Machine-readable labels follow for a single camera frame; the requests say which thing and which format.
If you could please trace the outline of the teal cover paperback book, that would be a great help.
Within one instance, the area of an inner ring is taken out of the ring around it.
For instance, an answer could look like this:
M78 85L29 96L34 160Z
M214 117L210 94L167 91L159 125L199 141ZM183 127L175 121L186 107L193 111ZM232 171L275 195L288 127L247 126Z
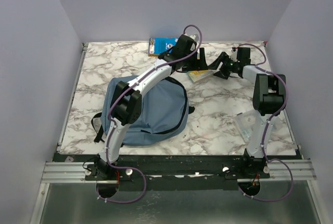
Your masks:
M211 76L213 76L213 70L200 70L200 71L190 71L187 73L192 83L201 82Z

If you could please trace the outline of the blue box book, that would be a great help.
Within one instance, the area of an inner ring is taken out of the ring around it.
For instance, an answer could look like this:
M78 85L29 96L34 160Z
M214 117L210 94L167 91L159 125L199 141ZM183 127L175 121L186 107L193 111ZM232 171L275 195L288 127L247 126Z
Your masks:
M159 56L161 53L171 49L178 38L150 38L148 44L148 56Z

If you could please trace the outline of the blue fabric backpack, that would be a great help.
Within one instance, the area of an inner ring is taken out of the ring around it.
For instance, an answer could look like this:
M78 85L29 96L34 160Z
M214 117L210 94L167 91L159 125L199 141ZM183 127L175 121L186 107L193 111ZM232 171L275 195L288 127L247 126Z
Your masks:
M111 119L119 119L121 125L130 123L123 145L149 146L180 134L186 127L188 115L195 108L189 105L184 86L172 77L158 82L146 95L130 90L119 102L116 99L129 88L135 76L113 78L107 87L103 110L99 118L101 127L94 142L102 141L108 134Z

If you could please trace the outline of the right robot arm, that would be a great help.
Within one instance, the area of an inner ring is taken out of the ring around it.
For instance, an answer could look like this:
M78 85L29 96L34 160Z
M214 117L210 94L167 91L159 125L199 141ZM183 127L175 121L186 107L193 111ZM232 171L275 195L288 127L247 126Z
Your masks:
M232 48L231 55L222 52L218 58L208 65L214 70L216 77L227 80L231 73L246 79L254 84L252 104L255 110L255 123L243 155L243 162L239 165L240 174L251 178L258 171L264 171L268 163L267 144L271 130L281 111L286 107L288 92L285 76L274 74L252 64L250 47L252 44L242 44Z

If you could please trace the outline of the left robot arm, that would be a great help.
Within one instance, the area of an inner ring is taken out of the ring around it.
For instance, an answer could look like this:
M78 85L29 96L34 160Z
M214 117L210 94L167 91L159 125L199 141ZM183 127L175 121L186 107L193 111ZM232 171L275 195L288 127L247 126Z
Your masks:
M197 58L201 43L197 35L182 34L140 76L110 81L103 110L97 114L101 127L94 140L105 144L94 160L103 179L111 179L120 169L114 163L122 145L149 146L184 130L193 108L186 89L171 75L178 70L201 70Z

